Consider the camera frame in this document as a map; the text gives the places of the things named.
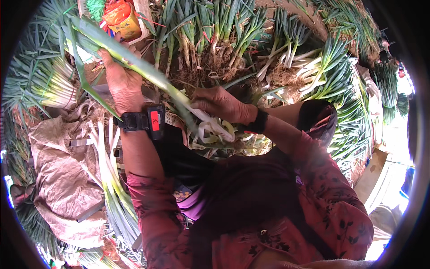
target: wrist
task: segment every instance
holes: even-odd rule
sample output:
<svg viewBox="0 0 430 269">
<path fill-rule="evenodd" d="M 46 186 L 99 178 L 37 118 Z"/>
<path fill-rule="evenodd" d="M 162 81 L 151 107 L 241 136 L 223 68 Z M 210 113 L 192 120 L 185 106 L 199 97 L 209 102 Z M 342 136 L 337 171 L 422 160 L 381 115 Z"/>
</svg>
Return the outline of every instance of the wrist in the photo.
<svg viewBox="0 0 430 269">
<path fill-rule="evenodd" d="M 124 113 L 141 112 L 144 105 L 143 95 L 126 98 L 126 100 L 115 100 L 115 110 L 120 117 Z"/>
<path fill-rule="evenodd" d="M 244 114 L 241 120 L 241 124 L 248 126 L 250 123 L 254 122 L 257 118 L 258 108 L 252 104 L 244 104 Z"/>
</svg>

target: red label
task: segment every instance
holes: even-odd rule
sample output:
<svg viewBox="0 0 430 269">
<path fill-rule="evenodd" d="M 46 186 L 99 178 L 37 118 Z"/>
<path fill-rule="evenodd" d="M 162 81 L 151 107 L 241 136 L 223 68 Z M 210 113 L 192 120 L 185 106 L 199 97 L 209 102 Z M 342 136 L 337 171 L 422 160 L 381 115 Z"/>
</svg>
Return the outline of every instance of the red label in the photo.
<svg viewBox="0 0 430 269">
<path fill-rule="evenodd" d="M 158 122 L 158 112 L 157 111 L 151 111 L 151 123 L 152 123 L 152 130 L 153 131 L 160 130 L 160 123 Z"/>
</svg>

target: wrist strap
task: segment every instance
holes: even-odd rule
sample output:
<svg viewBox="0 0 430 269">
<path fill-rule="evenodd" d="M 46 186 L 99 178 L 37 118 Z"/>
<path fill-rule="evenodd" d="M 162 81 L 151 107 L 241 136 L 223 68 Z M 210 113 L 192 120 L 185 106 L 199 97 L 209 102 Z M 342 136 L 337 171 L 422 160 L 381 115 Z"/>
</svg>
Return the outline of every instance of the wrist strap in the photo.
<svg viewBox="0 0 430 269">
<path fill-rule="evenodd" d="M 266 129 L 268 115 L 267 112 L 258 109 L 255 121 L 248 124 L 248 126 L 245 127 L 245 131 L 249 133 L 263 133 Z"/>
<path fill-rule="evenodd" d="M 124 129 L 124 132 L 148 130 L 148 116 L 142 112 L 123 113 L 121 116 L 123 121 L 119 121 L 114 117 L 114 124 L 119 128 Z"/>
</svg>

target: hand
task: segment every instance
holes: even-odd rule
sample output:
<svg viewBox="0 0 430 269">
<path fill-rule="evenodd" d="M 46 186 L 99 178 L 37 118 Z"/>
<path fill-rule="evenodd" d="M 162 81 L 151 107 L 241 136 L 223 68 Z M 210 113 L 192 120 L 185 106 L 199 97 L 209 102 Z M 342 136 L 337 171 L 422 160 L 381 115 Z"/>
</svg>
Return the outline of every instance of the hand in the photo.
<svg viewBox="0 0 430 269">
<path fill-rule="evenodd" d="M 197 88 L 191 98 L 191 108 L 201 109 L 230 123 L 248 125 L 257 117 L 257 107 L 240 102 L 220 86 Z"/>
<path fill-rule="evenodd" d="M 120 38 L 121 33 L 117 32 L 114 39 L 119 41 Z M 136 57 L 141 58 L 140 52 L 136 51 L 136 47 L 130 46 L 127 42 L 123 42 L 122 45 L 133 52 Z M 103 59 L 106 67 L 106 80 L 114 98 L 118 115 L 121 116 L 126 112 L 140 112 L 144 105 L 141 91 L 142 76 L 114 62 L 107 50 L 99 49 L 97 53 Z"/>
</svg>

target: red floral shirt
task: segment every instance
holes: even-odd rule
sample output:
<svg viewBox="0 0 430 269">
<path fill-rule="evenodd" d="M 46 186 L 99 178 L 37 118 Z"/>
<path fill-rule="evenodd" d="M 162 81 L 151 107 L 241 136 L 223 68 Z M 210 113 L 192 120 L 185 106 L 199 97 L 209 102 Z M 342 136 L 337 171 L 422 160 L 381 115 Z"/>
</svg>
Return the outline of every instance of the red floral shirt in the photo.
<svg viewBox="0 0 430 269">
<path fill-rule="evenodd" d="M 373 239 L 373 225 L 336 163 L 304 132 L 292 159 L 303 183 L 298 186 L 299 201 L 306 222 L 339 258 L 363 260 Z M 172 180 L 130 174 L 127 185 L 139 217 L 148 269 L 190 268 L 189 230 L 182 225 Z M 261 226 L 264 232 L 242 229 L 213 241 L 213 269 L 246 269 L 266 248 L 287 253 L 297 264 L 323 260 L 287 217 Z"/>
</svg>

